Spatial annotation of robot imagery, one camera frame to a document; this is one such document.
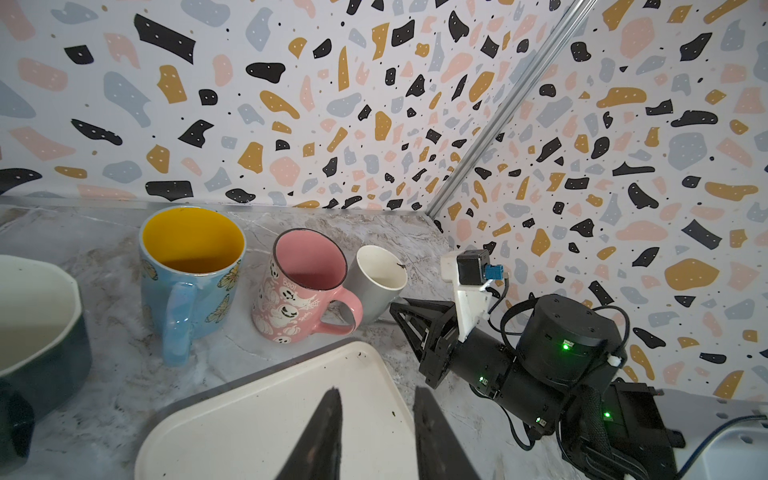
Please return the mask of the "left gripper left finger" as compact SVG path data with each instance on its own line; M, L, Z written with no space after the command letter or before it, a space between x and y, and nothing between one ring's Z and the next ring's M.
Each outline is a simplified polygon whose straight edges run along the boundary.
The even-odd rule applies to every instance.
M342 402L340 391L325 392L277 480L339 480L342 459Z

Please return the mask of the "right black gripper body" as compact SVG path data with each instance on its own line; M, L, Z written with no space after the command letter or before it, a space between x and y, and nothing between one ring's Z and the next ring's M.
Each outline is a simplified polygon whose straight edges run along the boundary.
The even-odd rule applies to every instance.
M531 314L524 329L500 337L474 329L458 341L456 307L435 318L434 355L418 360L437 388L453 373L520 419L532 435L551 435L570 397L585 387L603 393L627 361L627 329L599 309L558 294L531 298L502 316Z

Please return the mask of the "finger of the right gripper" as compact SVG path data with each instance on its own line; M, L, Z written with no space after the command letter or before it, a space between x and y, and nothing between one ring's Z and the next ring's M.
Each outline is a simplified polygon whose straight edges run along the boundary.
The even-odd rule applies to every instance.
M434 355L434 315L420 311L391 311L391 315L418 360L425 360Z
M454 308L455 303L453 301L402 297L390 304L389 312L393 318L405 318L406 316L439 318Z

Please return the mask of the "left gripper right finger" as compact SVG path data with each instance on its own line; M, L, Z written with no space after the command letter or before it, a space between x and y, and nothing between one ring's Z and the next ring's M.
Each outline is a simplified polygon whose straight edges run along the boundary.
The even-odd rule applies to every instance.
M421 480L479 479L428 388L416 388L413 416L416 460Z

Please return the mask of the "grey handleless cup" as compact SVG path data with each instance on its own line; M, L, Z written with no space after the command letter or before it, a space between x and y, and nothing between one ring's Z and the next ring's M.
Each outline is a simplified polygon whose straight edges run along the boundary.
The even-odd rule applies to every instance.
M405 263L380 246L360 247L350 266L343 287L362 304L360 326L376 322L396 300L408 283Z

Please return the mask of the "pink glass mug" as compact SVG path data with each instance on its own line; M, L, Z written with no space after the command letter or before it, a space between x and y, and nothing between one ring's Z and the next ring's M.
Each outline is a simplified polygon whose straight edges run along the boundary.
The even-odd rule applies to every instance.
M272 246L264 279L252 310L252 322L266 339L278 344L301 342L313 334L348 335L362 322L358 296L344 287L348 262L328 236L308 228L281 233ZM322 320L333 302L344 304L352 321Z

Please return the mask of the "light blue yellow-inside mug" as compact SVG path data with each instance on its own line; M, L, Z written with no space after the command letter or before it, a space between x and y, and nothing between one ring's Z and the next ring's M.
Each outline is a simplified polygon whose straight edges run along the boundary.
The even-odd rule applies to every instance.
M160 210L139 234L142 310L160 335L163 361L182 366L192 343L217 331L235 299L243 230L196 206Z

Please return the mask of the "dark green mug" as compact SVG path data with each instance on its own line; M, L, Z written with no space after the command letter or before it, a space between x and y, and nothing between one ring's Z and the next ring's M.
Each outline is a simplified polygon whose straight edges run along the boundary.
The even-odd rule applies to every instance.
M81 293L60 267L1 257L1 473L26 464L35 427L92 365Z

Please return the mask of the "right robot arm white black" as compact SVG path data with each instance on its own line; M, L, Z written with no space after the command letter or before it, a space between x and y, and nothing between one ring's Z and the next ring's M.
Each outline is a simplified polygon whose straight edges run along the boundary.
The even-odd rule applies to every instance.
M684 437L664 426L656 390L617 378L630 330L597 310L557 294L520 302L501 319L531 314L516 344L508 332L496 339L477 329L461 339L453 302L406 299L390 312L426 383L436 388L448 373L465 380L522 422L523 449L553 435L590 479L676 477Z

